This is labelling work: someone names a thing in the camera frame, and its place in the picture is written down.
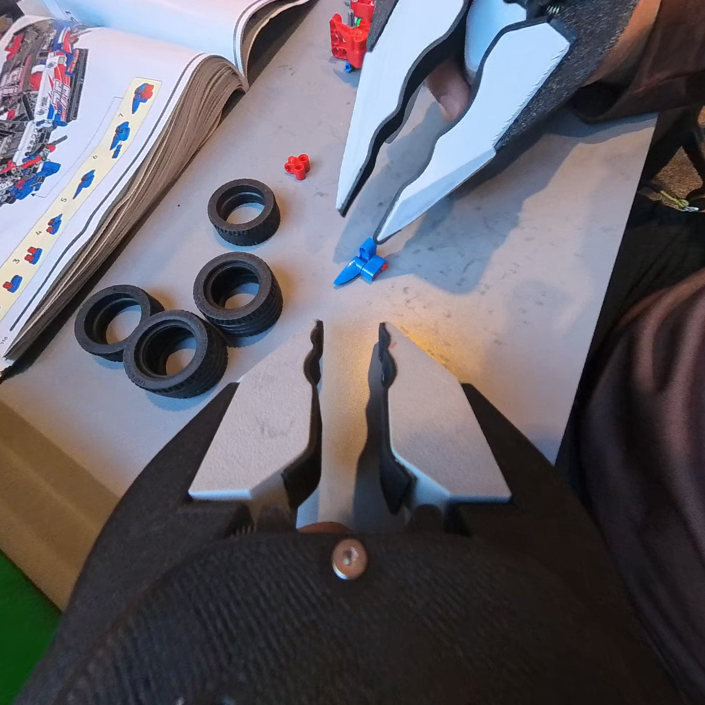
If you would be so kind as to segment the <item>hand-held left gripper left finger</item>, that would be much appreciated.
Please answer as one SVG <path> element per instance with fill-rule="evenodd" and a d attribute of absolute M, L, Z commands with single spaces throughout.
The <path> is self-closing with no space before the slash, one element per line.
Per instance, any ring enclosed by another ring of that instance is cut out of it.
<path fill-rule="evenodd" d="M 233 398 L 189 488 L 196 500 L 235 500 L 255 513 L 280 505 L 295 513 L 321 477 L 323 323 L 258 362 Z"/>

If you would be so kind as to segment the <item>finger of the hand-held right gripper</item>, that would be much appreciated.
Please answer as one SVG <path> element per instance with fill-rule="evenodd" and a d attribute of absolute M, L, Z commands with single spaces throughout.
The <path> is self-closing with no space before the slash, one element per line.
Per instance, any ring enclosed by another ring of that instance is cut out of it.
<path fill-rule="evenodd" d="M 340 167 L 341 216 L 403 122 L 419 85 L 464 39 L 469 1 L 377 1 Z"/>
<path fill-rule="evenodd" d="M 502 31 L 483 59 L 471 104 L 437 139 L 424 171 L 399 192 L 375 242 L 386 242 L 482 170 L 495 157 L 499 139 L 569 48 L 569 40 L 549 22 Z"/>

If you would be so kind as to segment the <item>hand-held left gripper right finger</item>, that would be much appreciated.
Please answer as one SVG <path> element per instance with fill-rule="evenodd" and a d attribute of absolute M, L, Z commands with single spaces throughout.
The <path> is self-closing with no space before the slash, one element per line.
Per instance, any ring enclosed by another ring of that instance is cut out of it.
<path fill-rule="evenodd" d="M 380 483 L 392 514 L 508 503 L 512 493 L 458 379 L 389 322 L 382 365 Z"/>

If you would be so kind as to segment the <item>blue pointed brick assembly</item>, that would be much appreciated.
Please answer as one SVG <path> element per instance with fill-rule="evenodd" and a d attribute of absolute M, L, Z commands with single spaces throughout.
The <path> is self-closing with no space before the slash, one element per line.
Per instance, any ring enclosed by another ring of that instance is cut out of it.
<path fill-rule="evenodd" d="M 367 238 L 358 251 L 333 282 L 335 287 L 341 287 L 360 277 L 371 283 L 388 267 L 388 262 L 378 256 L 377 246 L 372 238 Z"/>

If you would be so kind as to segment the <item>person's right forearm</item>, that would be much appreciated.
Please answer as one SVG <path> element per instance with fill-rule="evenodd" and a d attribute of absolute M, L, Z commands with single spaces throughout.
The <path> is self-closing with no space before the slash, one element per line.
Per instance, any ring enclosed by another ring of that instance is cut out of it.
<path fill-rule="evenodd" d="M 630 82 L 592 83 L 570 104 L 589 123 L 703 105 L 704 2 L 661 1 Z"/>

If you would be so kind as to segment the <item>grey desk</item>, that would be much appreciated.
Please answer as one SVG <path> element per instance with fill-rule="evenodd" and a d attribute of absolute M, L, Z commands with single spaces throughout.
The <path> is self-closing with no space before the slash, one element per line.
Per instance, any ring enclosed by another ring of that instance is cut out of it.
<path fill-rule="evenodd" d="M 368 422 L 379 397 L 378 325 L 391 322 L 462 382 L 473 383 L 550 461 L 577 382 L 651 141 L 653 119 L 586 126 L 558 113 L 514 163 L 467 184 L 379 248 L 374 284 L 333 279 L 372 234 L 399 185 L 443 126 L 422 90 L 347 218 L 336 212 L 355 88 L 330 57 L 335 1 L 310 6 L 249 93 L 89 293 L 142 287 L 167 308 L 195 311 L 200 267 L 226 251 L 210 194 L 253 177 L 276 193 L 278 233 L 254 253 L 283 289 L 277 325 L 230 351 L 221 388 L 313 319 L 324 325 L 323 474 L 299 524 L 383 526 Z M 307 154 L 304 181 L 288 174 Z"/>

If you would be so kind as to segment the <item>person's right hand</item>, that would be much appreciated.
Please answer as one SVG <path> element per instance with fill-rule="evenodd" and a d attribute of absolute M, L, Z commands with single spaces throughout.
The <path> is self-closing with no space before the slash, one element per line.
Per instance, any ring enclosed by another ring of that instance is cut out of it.
<path fill-rule="evenodd" d="M 471 98 L 470 85 L 454 61 L 445 61 L 436 67 L 425 83 L 440 105 L 446 121 L 454 121 L 468 107 Z"/>

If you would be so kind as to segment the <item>toy brick car model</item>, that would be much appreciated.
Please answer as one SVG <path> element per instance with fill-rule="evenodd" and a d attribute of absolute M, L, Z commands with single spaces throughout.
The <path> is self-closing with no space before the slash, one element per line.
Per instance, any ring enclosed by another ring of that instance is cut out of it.
<path fill-rule="evenodd" d="M 330 19 L 330 51 L 343 70 L 350 74 L 361 70 L 366 53 L 372 50 L 383 31 L 384 1 L 345 1 L 343 14 Z"/>

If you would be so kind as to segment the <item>wide black rubber tyre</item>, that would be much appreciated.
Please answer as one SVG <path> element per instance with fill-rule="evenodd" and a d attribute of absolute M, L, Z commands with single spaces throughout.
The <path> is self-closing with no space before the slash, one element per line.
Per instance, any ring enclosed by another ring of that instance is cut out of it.
<path fill-rule="evenodd" d="M 257 287 L 251 300 L 226 307 L 246 285 Z M 192 296 L 200 313 L 225 339 L 264 333 L 283 311 L 283 294 L 274 272 L 264 260 L 245 252 L 229 252 L 208 261 L 195 278 Z"/>
<path fill-rule="evenodd" d="M 193 340 L 191 360 L 180 371 L 169 373 L 169 357 Z M 123 366 L 128 379 L 144 391 L 166 398 L 194 398 L 213 388 L 228 362 L 225 340 L 210 322 L 185 310 L 153 314 L 128 338 Z"/>

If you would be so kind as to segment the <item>narrow black rubber tyre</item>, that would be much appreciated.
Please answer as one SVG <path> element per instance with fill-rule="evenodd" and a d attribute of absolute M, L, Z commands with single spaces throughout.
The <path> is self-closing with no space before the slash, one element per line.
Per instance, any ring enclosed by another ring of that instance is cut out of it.
<path fill-rule="evenodd" d="M 137 306 L 138 323 L 164 311 L 163 305 L 142 288 L 122 284 L 104 288 L 87 298 L 77 313 L 74 324 L 75 338 L 87 353 L 110 362 L 122 362 L 132 334 L 110 343 L 107 330 L 110 323 L 125 309 Z"/>
<path fill-rule="evenodd" d="M 260 212 L 248 221 L 233 223 L 231 215 L 241 207 L 259 205 Z M 280 211 L 274 192 L 261 181 L 236 179 L 217 188 L 209 198 L 207 215 L 215 231 L 225 241 L 251 247 L 269 240 L 278 230 Z"/>

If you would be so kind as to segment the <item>person's brown shirt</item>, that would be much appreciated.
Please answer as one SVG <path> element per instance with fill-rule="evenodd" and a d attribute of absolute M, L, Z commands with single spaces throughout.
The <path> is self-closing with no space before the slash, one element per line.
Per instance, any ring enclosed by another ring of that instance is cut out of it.
<path fill-rule="evenodd" d="M 677 688 L 704 703 L 704 270 L 608 337 L 579 423 L 586 498 Z"/>

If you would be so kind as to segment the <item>beige wooden table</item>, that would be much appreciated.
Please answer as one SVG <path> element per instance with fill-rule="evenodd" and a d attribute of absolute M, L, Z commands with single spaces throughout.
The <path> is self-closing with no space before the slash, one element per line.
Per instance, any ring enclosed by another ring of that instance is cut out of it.
<path fill-rule="evenodd" d="M 95 430 L 71 415 L 30 418 L 1 403 L 1 550 L 61 611 L 135 478 Z"/>

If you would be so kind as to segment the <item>open instruction book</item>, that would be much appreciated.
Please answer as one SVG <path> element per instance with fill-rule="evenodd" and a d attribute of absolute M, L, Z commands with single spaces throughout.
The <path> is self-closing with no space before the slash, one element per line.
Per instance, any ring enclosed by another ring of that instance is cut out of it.
<path fill-rule="evenodd" d="M 306 1 L 1 2 L 1 376 L 250 87 Z"/>

